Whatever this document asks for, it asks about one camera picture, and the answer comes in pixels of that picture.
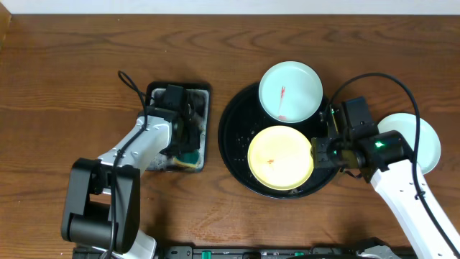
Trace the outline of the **green yellow sponge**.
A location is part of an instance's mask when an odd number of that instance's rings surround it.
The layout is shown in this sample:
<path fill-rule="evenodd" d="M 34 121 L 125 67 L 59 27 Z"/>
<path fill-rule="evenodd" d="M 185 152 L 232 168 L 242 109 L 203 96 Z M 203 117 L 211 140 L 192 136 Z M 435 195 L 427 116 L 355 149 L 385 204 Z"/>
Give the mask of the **green yellow sponge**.
<path fill-rule="evenodd" d="M 200 153 L 198 150 L 189 153 L 181 153 L 173 158 L 173 164 L 187 169 L 196 169 L 200 161 Z"/>

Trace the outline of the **yellow plate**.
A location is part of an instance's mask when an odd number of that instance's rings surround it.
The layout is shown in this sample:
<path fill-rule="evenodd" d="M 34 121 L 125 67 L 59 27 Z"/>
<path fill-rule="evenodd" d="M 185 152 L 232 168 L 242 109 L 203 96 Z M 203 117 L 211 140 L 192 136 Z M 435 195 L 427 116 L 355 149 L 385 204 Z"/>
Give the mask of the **yellow plate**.
<path fill-rule="evenodd" d="M 249 144 L 247 162 L 252 175 L 267 188 L 289 191 L 313 174 L 312 144 L 288 126 L 268 127 Z"/>

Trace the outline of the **light blue plate bottom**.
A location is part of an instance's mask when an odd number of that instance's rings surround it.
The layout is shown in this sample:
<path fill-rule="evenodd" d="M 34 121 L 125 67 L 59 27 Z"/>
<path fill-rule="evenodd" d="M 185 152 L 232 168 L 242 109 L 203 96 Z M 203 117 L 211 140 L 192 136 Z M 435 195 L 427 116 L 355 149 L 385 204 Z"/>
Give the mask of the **light blue plate bottom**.
<path fill-rule="evenodd" d="M 391 114 L 378 123 L 380 133 L 398 131 L 412 149 L 415 144 L 416 118 L 413 114 Z M 420 119 L 420 139 L 417 162 L 423 175 L 430 173 L 441 158 L 441 142 L 439 137 L 425 120 Z"/>

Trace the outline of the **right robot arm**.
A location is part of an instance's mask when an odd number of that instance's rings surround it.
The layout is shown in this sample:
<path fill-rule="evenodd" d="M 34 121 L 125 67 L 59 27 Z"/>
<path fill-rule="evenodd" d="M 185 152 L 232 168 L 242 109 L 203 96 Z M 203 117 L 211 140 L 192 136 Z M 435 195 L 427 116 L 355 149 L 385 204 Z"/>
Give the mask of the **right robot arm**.
<path fill-rule="evenodd" d="M 314 137 L 314 168 L 358 169 L 395 215 L 418 258 L 458 258 L 459 233 L 397 131 L 348 140 Z"/>

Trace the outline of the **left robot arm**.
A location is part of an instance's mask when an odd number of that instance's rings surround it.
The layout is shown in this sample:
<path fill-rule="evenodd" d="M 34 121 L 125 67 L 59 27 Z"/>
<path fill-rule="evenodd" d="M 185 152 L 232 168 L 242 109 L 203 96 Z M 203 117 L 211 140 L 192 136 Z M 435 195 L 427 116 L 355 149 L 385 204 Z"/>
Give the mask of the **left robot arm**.
<path fill-rule="evenodd" d="M 205 107 L 148 106 L 132 130 L 97 159 L 79 158 L 70 170 L 61 236 L 115 258 L 151 258 L 155 240 L 140 228 L 140 181 L 169 166 L 203 168 L 209 111 Z"/>

